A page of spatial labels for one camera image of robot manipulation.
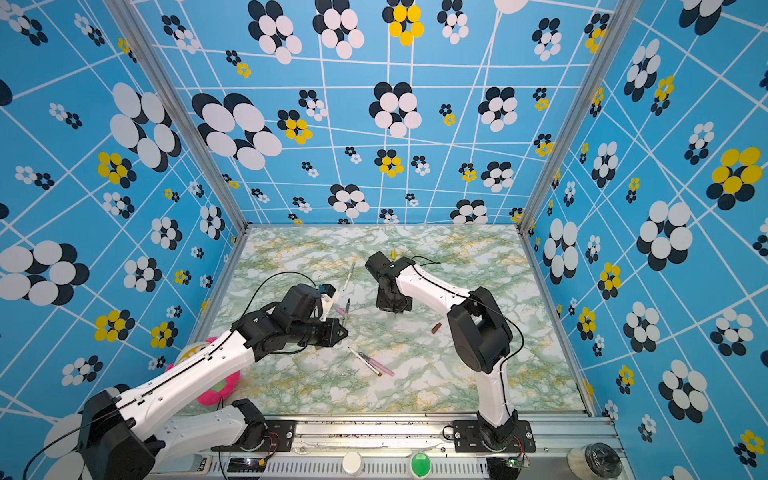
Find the dark green pen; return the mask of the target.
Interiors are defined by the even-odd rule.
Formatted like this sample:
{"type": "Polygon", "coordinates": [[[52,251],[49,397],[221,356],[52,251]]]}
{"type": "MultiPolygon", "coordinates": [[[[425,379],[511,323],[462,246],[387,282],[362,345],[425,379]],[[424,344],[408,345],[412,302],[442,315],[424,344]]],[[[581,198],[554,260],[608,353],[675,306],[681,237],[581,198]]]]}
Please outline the dark green pen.
{"type": "Polygon", "coordinates": [[[350,306],[351,306],[351,300],[347,299],[345,308],[344,308],[344,317],[343,317],[343,320],[345,323],[349,320],[350,306]]]}

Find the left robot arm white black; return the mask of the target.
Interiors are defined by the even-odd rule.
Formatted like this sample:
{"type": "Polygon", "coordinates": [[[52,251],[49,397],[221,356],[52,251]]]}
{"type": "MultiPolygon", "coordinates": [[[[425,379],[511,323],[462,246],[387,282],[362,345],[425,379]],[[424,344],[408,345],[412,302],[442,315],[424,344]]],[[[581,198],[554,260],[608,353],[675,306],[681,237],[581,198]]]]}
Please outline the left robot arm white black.
{"type": "Polygon", "coordinates": [[[219,382],[281,352],[288,344],[330,348],[347,337],[332,317],[330,284],[291,287],[279,302],[244,313],[189,360],[117,396],[100,393],[83,408],[75,451],[93,479],[143,479],[166,461],[210,447],[276,448],[266,420],[249,400],[176,425],[174,415],[219,382]]]}

